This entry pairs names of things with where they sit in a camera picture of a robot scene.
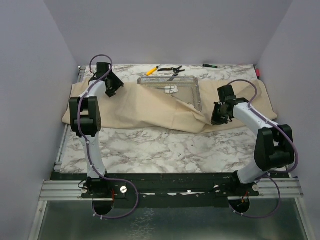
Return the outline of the beige surgical wrap cloth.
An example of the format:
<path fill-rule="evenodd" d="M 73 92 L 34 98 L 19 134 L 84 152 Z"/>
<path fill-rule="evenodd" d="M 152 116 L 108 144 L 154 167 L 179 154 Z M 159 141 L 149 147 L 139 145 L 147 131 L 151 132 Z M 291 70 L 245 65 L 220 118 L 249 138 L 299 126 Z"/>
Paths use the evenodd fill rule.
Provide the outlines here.
<path fill-rule="evenodd" d="M 98 97 L 102 127 L 112 129 L 136 129 L 162 127 L 192 134 L 217 132 L 243 127 L 239 120 L 228 124 L 211 124 L 214 103 L 219 100 L 219 87 L 226 85 L 226 80 L 202 80 L 199 93 L 202 110 L 153 89 L 133 82 L 126 82 L 114 96 L 105 94 L 105 84 L 97 86 L 102 94 Z"/>

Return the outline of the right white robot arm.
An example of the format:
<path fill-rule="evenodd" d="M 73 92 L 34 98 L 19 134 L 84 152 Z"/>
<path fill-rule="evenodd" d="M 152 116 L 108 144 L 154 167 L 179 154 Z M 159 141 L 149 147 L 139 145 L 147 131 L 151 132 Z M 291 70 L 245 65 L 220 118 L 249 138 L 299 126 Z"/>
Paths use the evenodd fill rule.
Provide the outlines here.
<path fill-rule="evenodd" d="M 235 171 L 230 180 L 230 191 L 240 196 L 259 178 L 293 164 L 296 155 L 293 133 L 289 125 L 279 125 L 268 119 L 245 98 L 214 103 L 212 125 L 226 125 L 233 119 L 242 122 L 256 136 L 253 160 Z"/>

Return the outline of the wire mesh instrument tray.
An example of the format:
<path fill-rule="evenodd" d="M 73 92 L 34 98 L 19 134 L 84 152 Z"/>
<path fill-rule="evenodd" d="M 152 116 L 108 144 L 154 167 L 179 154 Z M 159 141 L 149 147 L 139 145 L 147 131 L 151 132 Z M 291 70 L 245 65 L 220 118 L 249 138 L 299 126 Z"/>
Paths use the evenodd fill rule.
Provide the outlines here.
<path fill-rule="evenodd" d="M 167 95 L 192 105 L 197 111 L 202 111 L 202 101 L 199 81 L 195 77 L 177 76 L 173 81 L 168 81 L 170 76 L 142 76 L 137 84 L 157 89 Z"/>

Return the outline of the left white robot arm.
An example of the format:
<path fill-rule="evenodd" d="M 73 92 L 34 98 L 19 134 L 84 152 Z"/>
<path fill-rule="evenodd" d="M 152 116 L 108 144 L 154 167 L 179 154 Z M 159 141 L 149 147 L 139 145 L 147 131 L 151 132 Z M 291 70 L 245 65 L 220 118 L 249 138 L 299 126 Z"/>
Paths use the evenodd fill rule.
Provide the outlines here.
<path fill-rule="evenodd" d="M 102 73 L 95 73 L 85 91 L 69 99 L 69 116 L 71 130 L 80 139 L 87 163 L 83 193 L 94 198 L 113 198 L 115 190 L 105 180 L 107 170 L 99 146 L 102 118 L 98 99 L 103 95 L 113 97 L 124 83 L 112 71 L 105 78 L 103 76 Z"/>

